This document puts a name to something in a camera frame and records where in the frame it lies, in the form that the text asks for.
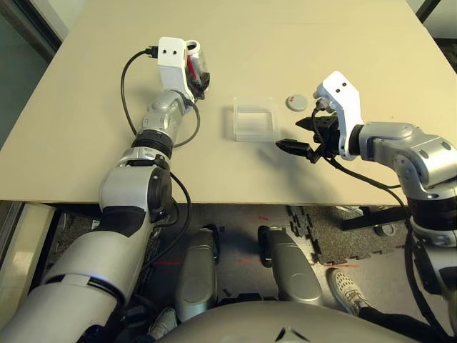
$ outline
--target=clear plastic container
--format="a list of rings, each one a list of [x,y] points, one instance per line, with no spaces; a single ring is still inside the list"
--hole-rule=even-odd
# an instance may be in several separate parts
[[[238,97],[233,102],[236,141],[276,141],[279,128],[273,98]]]

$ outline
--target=white sneaker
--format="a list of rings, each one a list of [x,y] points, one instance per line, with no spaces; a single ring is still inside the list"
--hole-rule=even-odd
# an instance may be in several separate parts
[[[358,316],[360,308],[371,307],[360,288],[341,269],[331,268],[327,273],[331,292],[349,314]]]
[[[157,316],[156,321],[149,328],[149,335],[154,339],[160,339],[177,326],[174,309],[167,307]]]

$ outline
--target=wall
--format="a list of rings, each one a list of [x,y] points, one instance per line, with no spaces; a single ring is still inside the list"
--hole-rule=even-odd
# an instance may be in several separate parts
[[[0,149],[47,66],[0,15]]]
[[[49,26],[64,40],[87,0],[31,0]]]
[[[416,11],[424,0],[406,0]],[[457,38],[457,0],[441,0],[423,25],[434,38]]]

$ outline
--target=beige tabletop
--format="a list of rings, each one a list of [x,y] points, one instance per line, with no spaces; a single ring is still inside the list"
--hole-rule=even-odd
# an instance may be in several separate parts
[[[88,1],[0,152],[0,199],[97,202],[101,180],[133,136],[119,95],[127,59],[161,36],[200,41],[211,85],[198,103],[201,130],[174,151],[171,170],[194,202],[395,204],[324,161],[239,143],[235,96],[271,96],[284,138],[312,141],[294,123],[309,116],[286,97],[312,93],[341,71],[361,94],[364,121],[405,121],[457,144],[457,80],[405,1]],[[157,61],[129,70],[126,98],[137,127],[161,91]],[[179,140],[195,125],[185,119]],[[361,161],[346,167],[387,184],[396,175]],[[175,187],[174,196],[184,200]]]

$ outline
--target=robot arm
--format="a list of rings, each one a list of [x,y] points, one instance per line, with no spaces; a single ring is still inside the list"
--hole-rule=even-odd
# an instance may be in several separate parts
[[[335,156],[378,162],[395,171],[408,200],[411,226],[417,238],[413,251],[424,288],[449,302],[457,331],[457,149],[447,140],[424,134],[406,123],[363,124],[358,91],[339,71],[318,86],[313,116],[296,124],[314,131],[321,145],[283,139],[276,145],[316,163]],[[315,118],[317,111],[331,116]]]
[[[198,80],[190,73],[189,64],[201,60],[191,60],[188,45],[164,37],[151,48],[164,92],[149,105],[133,144],[101,184],[99,227],[64,252],[0,331],[1,342],[76,342],[129,302],[149,236],[173,214],[170,160],[179,125],[190,105],[204,98],[209,82],[204,70]]]

